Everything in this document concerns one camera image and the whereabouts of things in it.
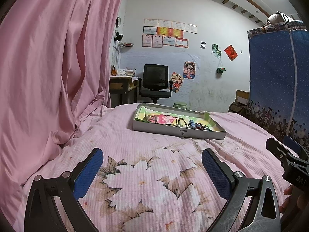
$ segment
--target metal screw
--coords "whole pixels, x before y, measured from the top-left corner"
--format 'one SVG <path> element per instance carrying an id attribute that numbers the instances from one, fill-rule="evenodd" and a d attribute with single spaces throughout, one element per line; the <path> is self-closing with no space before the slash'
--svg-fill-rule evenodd
<path id="1" fill-rule="evenodd" d="M 266 181 L 271 181 L 271 178 L 270 178 L 268 175 L 265 175 L 265 176 L 264 176 L 264 179 L 265 179 Z"/>
<path id="2" fill-rule="evenodd" d="M 242 178 L 244 176 L 244 174 L 240 171 L 235 172 L 235 175 L 237 178 Z"/>
<path id="3" fill-rule="evenodd" d="M 37 176 L 35 176 L 34 180 L 35 180 L 35 181 L 39 181 L 39 180 L 41 179 L 41 177 L 42 177 L 42 176 L 37 175 Z"/>
<path id="4" fill-rule="evenodd" d="M 69 171 L 65 171 L 64 173 L 62 173 L 62 177 L 63 178 L 68 178 L 70 176 L 70 172 Z"/>

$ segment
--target gray box tray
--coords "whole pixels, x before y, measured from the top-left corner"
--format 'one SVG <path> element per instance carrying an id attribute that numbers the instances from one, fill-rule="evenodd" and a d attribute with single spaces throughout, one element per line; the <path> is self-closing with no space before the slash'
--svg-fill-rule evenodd
<path id="1" fill-rule="evenodd" d="M 169 107 L 169 106 L 159 105 L 159 104 L 141 103 L 138 105 L 133 115 L 133 130 L 134 131 L 172 135 L 172 136 L 179 136 L 179 137 L 186 137 L 186 138 L 201 138 L 201 139 L 224 139 L 227 133 L 216 121 L 214 122 L 221 131 L 198 130 L 198 129 L 176 127 L 176 126 L 171 126 L 171 125 L 162 125 L 162 124 L 135 120 L 141 106 L 144 106 L 153 111 L 185 115 L 185 116 L 194 117 L 194 118 L 204 117 L 204 113 L 201 113 L 201 112 L 195 112 L 195 111 L 174 108 L 174 107 Z"/>

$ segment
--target office chair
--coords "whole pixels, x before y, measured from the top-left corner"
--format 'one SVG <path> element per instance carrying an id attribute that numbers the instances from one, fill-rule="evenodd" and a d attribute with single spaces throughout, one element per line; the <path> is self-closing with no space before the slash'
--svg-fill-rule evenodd
<path id="1" fill-rule="evenodd" d="M 142 97 L 148 97 L 157 103 L 158 99 L 170 98 L 172 92 L 173 81 L 168 80 L 168 66 L 164 65 L 145 65 L 143 78 L 139 80 L 139 94 Z M 143 87 L 149 90 L 141 90 L 143 80 Z M 170 91 L 160 91 L 167 89 L 170 83 Z"/>

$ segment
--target blue textured pad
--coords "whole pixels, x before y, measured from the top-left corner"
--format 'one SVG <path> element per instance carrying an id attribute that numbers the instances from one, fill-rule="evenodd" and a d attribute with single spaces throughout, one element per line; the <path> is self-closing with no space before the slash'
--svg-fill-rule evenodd
<path id="1" fill-rule="evenodd" d="M 228 200 L 232 192 L 230 181 L 207 150 L 202 153 L 202 163 L 221 198 Z"/>
<path id="2" fill-rule="evenodd" d="M 86 195 L 102 163 L 103 152 L 98 149 L 75 180 L 73 195 L 76 200 Z"/>
<path id="3" fill-rule="evenodd" d="M 288 148 L 292 149 L 295 153 L 301 152 L 300 145 L 287 135 L 283 138 L 283 144 L 285 144 Z"/>

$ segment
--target pink curtain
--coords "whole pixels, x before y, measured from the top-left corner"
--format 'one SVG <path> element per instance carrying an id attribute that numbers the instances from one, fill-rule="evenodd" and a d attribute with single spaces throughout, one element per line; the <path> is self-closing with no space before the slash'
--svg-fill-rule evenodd
<path id="1" fill-rule="evenodd" d="M 17 0 L 0 25 L 0 207 L 12 224 L 27 178 L 79 118 L 110 106 L 121 0 Z"/>

